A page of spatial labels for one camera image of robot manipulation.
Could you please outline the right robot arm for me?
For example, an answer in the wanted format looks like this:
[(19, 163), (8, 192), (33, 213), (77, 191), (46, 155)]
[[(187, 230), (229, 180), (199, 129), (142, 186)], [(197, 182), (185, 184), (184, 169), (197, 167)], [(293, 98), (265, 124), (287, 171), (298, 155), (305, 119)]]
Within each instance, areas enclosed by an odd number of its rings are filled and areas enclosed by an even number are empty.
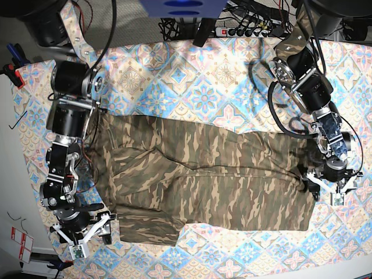
[(74, 258), (82, 258), (94, 236), (111, 244), (115, 216), (103, 204), (83, 205), (77, 197), (76, 169), (87, 158), (88, 126), (99, 119), (106, 71), (100, 66), (102, 57), (84, 38), (76, 7), (75, 1), (2, 1), (1, 16), (23, 22), (36, 43), (56, 60), (46, 121), (46, 129), (56, 137), (46, 153), (48, 175), (40, 186), (40, 198), (58, 220), (50, 231), (68, 245)]

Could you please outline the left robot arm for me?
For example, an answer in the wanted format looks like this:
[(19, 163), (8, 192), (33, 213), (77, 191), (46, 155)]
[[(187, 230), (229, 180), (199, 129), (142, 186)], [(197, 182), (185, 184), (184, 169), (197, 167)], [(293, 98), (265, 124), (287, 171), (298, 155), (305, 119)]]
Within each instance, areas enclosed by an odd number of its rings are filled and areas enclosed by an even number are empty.
[[(322, 154), (319, 165), (302, 175), (305, 188), (315, 200), (320, 190), (330, 193), (331, 205), (341, 206), (346, 195), (355, 190), (360, 169), (348, 168), (355, 145), (361, 140), (357, 132), (341, 131), (346, 120), (331, 100), (333, 87), (326, 78), (326, 63), (320, 45), (342, 19), (371, 14), (370, 1), (292, 1), (296, 23), (290, 34), (276, 47), (270, 70), (276, 76), (268, 90), (268, 103), (274, 121), (290, 137), (312, 140)], [(279, 84), (302, 113), (311, 115), (311, 134), (297, 134), (280, 122), (273, 105), (273, 92)]]

